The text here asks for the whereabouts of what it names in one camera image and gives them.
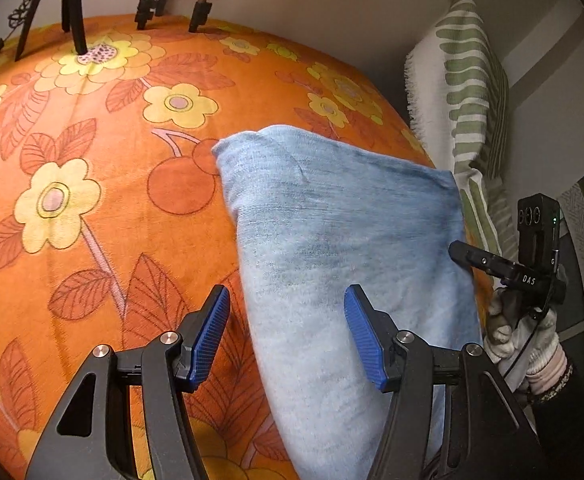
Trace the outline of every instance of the orange floral blanket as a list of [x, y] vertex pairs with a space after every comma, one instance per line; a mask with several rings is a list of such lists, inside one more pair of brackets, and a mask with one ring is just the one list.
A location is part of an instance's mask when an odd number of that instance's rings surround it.
[[[234, 227], [211, 155], [241, 130], [287, 123], [431, 165], [358, 71], [270, 34], [210, 21], [86, 20], [77, 56], [58, 25], [18, 63], [0, 53], [0, 462], [24, 477], [74, 372], [101, 343], [174, 329], [223, 283], [232, 313], [187, 407], [213, 480], [293, 480], [259, 379]], [[153, 478], [132, 389], [140, 478]]]

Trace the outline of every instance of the blue gripper pad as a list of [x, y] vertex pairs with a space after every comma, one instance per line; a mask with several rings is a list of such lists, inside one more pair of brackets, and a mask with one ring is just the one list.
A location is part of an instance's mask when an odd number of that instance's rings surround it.
[[210, 309], [208, 318], [203, 324], [197, 341], [192, 348], [192, 368], [190, 368], [190, 373], [188, 374], [188, 381], [192, 386], [192, 391], [196, 390], [210, 374], [210, 368], [229, 316], [230, 293], [223, 287]]
[[388, 381], [383, 366], [384, 349], [374, 333], [370, 320], [370, 316], [376, 315], [376, 311], [359, 285], [351, 285], [345, 290], [343, 306], [345, 319], [348, 321], [354, 344], [357, 346], [358, 356], [363, 362], [368, 380], [374, 383], [378, 390], [383, 391]]

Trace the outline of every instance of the green striped pillow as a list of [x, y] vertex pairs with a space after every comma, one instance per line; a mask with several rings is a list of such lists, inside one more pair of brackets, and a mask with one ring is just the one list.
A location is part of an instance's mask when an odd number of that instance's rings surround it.
[[[436, 52], [442, 54], [442, 66], [435, 63]], [[427, 67], [415, 66], [416, 60], [423, 64], [425, 59]], [[429, 145], [438, 150], [438, 159], [447, 166], [441, 169], [454, 173], [474, 243], [515, 258], [514, 224], [499, 178], [508, 126], [508, 78], [472, 0], [453, 0], [431, 35], [410, 53], [406, 85], [413, 130], [428, 137], [422, 138], [426, 150]], [[431, 105], [433, 95], [439, 110], [419, 106], [417, 97]], [[449, 150], [448, 162], [442, 148]]]

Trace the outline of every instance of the black clip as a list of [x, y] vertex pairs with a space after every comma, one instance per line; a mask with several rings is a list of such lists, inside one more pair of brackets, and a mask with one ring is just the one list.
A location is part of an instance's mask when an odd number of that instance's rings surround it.
[[517, 401], [483, 349], [429, 346], [375, 310], [360, 285], [348, 287], [345, 317], [368, 379], [392, 392], [368, 480], [421, 480], [432, 416], [432, 387], [446, 385], [439, 479], [538, 480], [543, 452]]
[[230, 311], [215, 285], [201, 310], [143, 348], [92, 350], [38, 441], [26, 480], [136, 480], [131, 384], [143, 391], [147, 441], [156, 480], [207, 480], [181, 392], [208, 378]]

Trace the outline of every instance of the gloved hand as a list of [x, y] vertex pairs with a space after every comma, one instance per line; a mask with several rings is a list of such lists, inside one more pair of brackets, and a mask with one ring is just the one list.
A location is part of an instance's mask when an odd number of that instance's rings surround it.
[[[536, 321], [525, 316], [518, 323], [516, 330], [503, 315], [516, 301], [516, 292], [507, 288], [498, 288], [494, 292], [492, 302], [488, 308], [489, 317], [486, 322], [486, 335], [483, 347], [493, 363], [498, 365], [499, 372], [504, 374], [514, 359], [519, 355], [528, 337], [536, 326]], [[550, 309], [539, 323], [536, 333], [524, 354], [517, 364], [505, 377], [506, 383], [512, 391], [516, 390], [526, 376], [539, 373], [552, 359], [559, 345], [559, 336], [556, 333], [556, 312]]]

